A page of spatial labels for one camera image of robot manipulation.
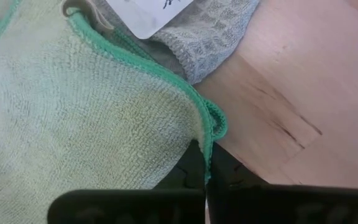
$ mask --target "gray dish towel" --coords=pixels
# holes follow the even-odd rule
[[[200,82],[233,53],[259,3],[259,0],[194,0],[150,39],[139,40],[105,0],[94,1],[109,22],[190,84]]]

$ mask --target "wooden surface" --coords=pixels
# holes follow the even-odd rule
[[[358,187],[358,0],[261,0],[196,88],[227,114],[219,143],[267,181]]]

